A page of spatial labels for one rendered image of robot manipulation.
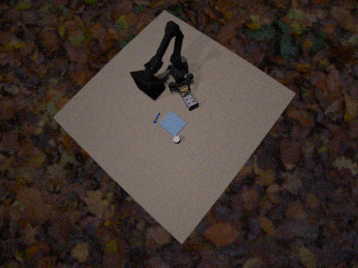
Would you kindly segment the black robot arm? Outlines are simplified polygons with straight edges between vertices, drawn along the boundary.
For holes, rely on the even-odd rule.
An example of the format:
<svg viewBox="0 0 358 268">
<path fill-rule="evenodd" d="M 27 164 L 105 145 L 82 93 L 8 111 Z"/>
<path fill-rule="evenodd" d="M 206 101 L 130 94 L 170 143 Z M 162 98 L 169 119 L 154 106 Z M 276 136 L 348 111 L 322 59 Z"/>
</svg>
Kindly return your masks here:
<svg viewBox="0 0 358 268">
<path fill-rule="evenodd" d="M 176 80 L 180 79 L 181 77 L 184 77 L 184 74 L 186 73 L 185 70 L 189 69 L 188 63 L 186 61 L 182 62 L 181 58 L 182 40 L 184 38 L 184 35 L 180 30 L 179 26 L 173 21 L 168 21 L 166 23 L 164 29 L 164 37 L 157 49 L 157 52 L 153 57 L 150 58 L 150 61 L 144 64 L 144 73 L 140 77 L 142 77 L 146 81 L 153 80 L 153 74 L 157 73 L 157 71 L 162 68 L 163 55 L 173 37 L 176 37 L 174 52 L 170 57 L 170 62 L 173 64 L 173 66 L 168 66 L 168 69 L 170 69 L 172 73 L 180 70 L 178 74 L 175 73 Z"/>
</svg>

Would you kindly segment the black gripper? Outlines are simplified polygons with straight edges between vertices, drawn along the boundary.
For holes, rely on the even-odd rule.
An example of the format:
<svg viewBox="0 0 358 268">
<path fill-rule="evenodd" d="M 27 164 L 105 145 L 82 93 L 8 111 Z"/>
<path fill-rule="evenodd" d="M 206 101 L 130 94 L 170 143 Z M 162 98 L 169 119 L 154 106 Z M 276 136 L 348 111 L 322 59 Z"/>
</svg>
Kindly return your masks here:
<svg viewBox="0 0 358 268">
<path fill-rule="evenodd" d="M 180 72 L 180 70 L 175 71 L 175 72 L 173 73 L 175 79 L 176 79 L 175 73 L 178 74 L 179 72 Z M 179 83 L 181 83 L 181 82 L 183 82 L 183 81 L 186 80 L 186 81 L 187 81 L 187 84 L 188 84 L 188 86 L 189 86 L 189 90 L 190 90 L 190 84 L 189 84 L 189 82 L 190 82 L 190 80 L 192 80 L 193 78 L 194 78 L 194 75 L 193 75 L 192 73 L 190 73 L 190 74 L 188 74 L 187 77 L 185 77 L 185 78 L 181 77 L 180 79 L 176 80 L 176 82 L 173 82 L 173 81 L 172 81 L 172 82 L 169 83 L 169 89 L 175 88 L 177 91 L 179 91 L 180 93 L 182 93 L 182 91 L 180 90 L 180 88 L 178 87 L 177 84 L 179 84 Z M 180 82 L 179 82 L 179 81 L 180 81 Z"/>
</svg>

